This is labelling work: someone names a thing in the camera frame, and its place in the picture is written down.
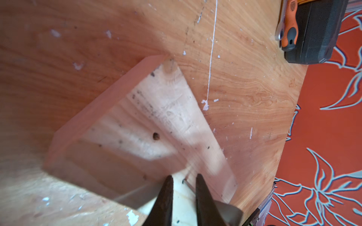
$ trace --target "white paint line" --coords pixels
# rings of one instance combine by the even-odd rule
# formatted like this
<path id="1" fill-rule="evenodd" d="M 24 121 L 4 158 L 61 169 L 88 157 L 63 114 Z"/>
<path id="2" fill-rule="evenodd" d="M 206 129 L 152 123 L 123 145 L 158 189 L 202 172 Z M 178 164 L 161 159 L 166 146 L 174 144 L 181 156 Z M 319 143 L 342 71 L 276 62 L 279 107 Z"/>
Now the white paint line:
<path id="1" fill-rule="evenodd" d="M 207 104 L 207 100 L 209 99 L 209 91 L 210 91 L 210 79 L 211 79 L 211 62 L 212 62 L 212 51 L 214 50 L 214 39 L 215 39 L 215 28 L 216 28 L 216 16 L 218 14 L 218 0 L 216 0 L 216 7 L 215 7 L 215 21 L 214 21 L 214 32 L 212 34 L 212 45 L 211 45 L 211 54 L 210 54 L 210 67 L 209 67 L 209 82 L 207 85 L 207 96 L 206 101 L 202 100 L 205 103 L 205 106 L 203 107 L 204 111 L 207 111 L 209 109 L 209 105 Z"/>
<path id="2" fill-rule="evenodd" d="M 60 38 L 60 36 L 61 36 L 61 34 L 54 29 L 51 29 L 50 33 L 56 38 Z"/>
<path id="3" fill-rule="evenodd" d="M 73 66 L 77 71 L 83 68 L 83 64 L 77 64 L 76 62 L 73 63 Z"/>
<path id="4" fill-rule="evenodd" d="M 150 3 L 148 4 L 149 7 L 151 7 L 152 9 L 154 9 L 155 11 L 157 11 L 157 9 L 155 7 L 153 7 Z"/>
<path id="5" fill-rule="evenodd" d="M 132 210 L 127 214 L 127 216 L 131 226 L 137 223 L 139 216 L 132 213 Z"/>
<path id="6" fill-rule="evenodd" d="M 110 30 L 106 31 L 106 35 L 107 35 L 108 38 L 110 38 L 110 39 L 112 38 L 112 33 L 111 33 Z"/>

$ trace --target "plywood board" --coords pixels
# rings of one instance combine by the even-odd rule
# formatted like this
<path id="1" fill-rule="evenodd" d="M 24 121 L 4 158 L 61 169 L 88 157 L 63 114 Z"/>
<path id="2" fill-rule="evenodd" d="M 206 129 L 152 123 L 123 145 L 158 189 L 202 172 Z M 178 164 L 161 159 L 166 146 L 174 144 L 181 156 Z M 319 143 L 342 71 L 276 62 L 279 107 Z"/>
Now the plywood board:
<path id="1" fill-rule="evenodd" d="M 45 170 L 145 214 L 173 175 L 174 223 L 197 225 L 183 179 L 195 189 L 201 173 L 225 203 L 237 182 L 180 68 L 164 59 L 145 58 L 61 127 Z"/>
<path id="2" fill-rule="evenodd" d="M 247 218 L 270 192 L 307 70 L 287 63 L 274 40 L 280 7 L 280 0 L 0 1 L 1 223 L 102 225 L 111 220 L 97 218 L 109 213 L 97 209 L 123 211 L 95 194 L 63 201 L 79 188 L 41 166 L 61 126 L 143 58 L 165 52 L 200 109 L 209 98 L 203 114 L 239 184 L 231 203 Z M 54 201 L 38 209 L 40 196 Z M 83 204 L 91 206 L 78 210 Z"/>

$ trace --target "black tool case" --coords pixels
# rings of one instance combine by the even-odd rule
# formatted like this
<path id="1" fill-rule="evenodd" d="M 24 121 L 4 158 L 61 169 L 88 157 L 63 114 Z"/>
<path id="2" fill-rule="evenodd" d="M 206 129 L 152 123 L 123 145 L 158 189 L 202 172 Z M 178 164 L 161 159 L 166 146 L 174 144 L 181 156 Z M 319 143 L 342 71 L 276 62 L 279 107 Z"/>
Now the black tool case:
<path id="1" fill-rule="evenodd" d="M 332 56 L 348 0 L 317 0 L 298 6 L 299 34 L 293 50 L 285 52 L 289 63 L 319 64 Z"/>

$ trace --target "white flower pattern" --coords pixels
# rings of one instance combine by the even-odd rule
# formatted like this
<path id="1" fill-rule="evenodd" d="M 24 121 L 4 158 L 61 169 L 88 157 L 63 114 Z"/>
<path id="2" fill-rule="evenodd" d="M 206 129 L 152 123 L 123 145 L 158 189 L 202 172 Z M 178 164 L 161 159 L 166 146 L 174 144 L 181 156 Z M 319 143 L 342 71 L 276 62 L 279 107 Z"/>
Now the white flower pattern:
<path id="1" fill-rule="evenodd" d="M 273 215 L 272 213 L 269 213 L 269 214 L 272 217 L 280 220 L 281 222 L 283 222 L 284 224 L 286 224 L 288 226 L 290 226 L 290 222 L 293 222 L 300 226 L 314 226 L 314 225 L 320 225 L 320 226 L 330 225 L 330 226 L 332 226 L 332 224 L 329 222 L 329 220 L 326 217 L 326 213 L 331 214 L 343 226 L 347 226 L 347 225 L 358 226 L 356 224 L 356 222 L 352 222 L 352 221 L 348 220 L 347 218 L 343 217 L 341 214 L 335 212 L 332 209 L 332 207 L 334 207 L 334 205 L 336 203 L 343 205 L 344 202 L 351 201 L 359 207 L 359 209 L 353 208 L 352 211 L 354 212 L 354 214 L 361 216 L 361 222 L 362 222 L 362 204 L 356 199 L 349 198 L 347 196 L 343 196 L 342 194 L 340 194 L 341 192 L 359 190 L 362 187 L 362 181 L 355 187 L 350 187 L 350 184 L 352 183 L 352 181 L 343 183 L 337 189 L 332 189 L 331 185 L 332 185 L 332 183 L 334 183 L 342 178 L 362 179 L 362 170 L 357 171 L 357 172 L 352 172 L 349 174 L 342 174 L 339 176 L 335 176 L 332 166 L 326 160 L 324 160 L 319 154 L 317 154 L 315 151 L 311 150 L 310 148 L 307 148 L 307 150 L 313 155 L 313 157 L 316 161 L 316 164 L 317 164 L 317 170 L 316 170 L 315 179 L 314 179 L 314 187 L 307 187 L 302 184 L 293 184 L 289 181 L 286 181 L 286 180 L 283 180 L 280 178 L 276 178 L 275 179 L 276 182 L 279 182 L 279 183 L 285 182 L 285 183 L 297 188 L 297 190 L 293 191 L 293 192 L 283 193 L 283 194 L 280 194 L 277 191 L 274 192 L 272 200 L 274 202 L 276 202 L 276 204 L 278 205 L 280 214 L 283 216 L 283 219 L 278 218 L 277 216 Z M 325 183 L 326 174 L 323 169 L 322 170 L 320 169 L 320 161 L 322 163 L 328 165 L 328 167 L 330 168 L 330 171 L 331 171 L 331 174 L 329 175 L 330 179 L 328 180 L 328 182 L 325 186 L 322 186 L 322 183 L 323 184 Z M 308 190 L 310 192 L 310 196 L 307 199 L 305 199 L 305 201 L 304 201 L 304 207 L 305 207 L 306 211 L 304 213 L 293 211 L 287 205 L 287 203 L 283 200 L 283 198 L 287 197 L 287 196 L 291 196 L 291 195 L 296 195 L 296 194 L 302 192 L 303 189 Z M 316 207 L 317 214 L 315 212 L 313 213 L 313 211 L 311 211 L 310 208 L 308 207 L 308 204 L 310 201 L 314 201 L 314 205 Z M 292 214 L 289 214 L 289 215 L 283 214 L 281 205 L 286 206 Z M 294 218 L 296 216 L 302 216 L 304 218 L 304 220 L 296 221 L 296 220 L 294 220 Z"/>

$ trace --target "orange handle tool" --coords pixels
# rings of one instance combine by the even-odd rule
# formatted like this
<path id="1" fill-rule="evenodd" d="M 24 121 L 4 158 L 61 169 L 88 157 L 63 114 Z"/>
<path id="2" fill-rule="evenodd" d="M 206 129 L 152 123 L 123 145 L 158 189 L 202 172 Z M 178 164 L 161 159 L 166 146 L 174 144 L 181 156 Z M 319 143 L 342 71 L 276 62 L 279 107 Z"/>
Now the orange handle tool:
<path id="1" fill-rule="evenodd" d="M 296 45 L 298 38 L 298 24 L 296 23 L 295 13 L 298 8 L 297 0 L 288 0 L 285 11 L 284 35 L 282 38 L 282 50 L 291 51 Z"/>

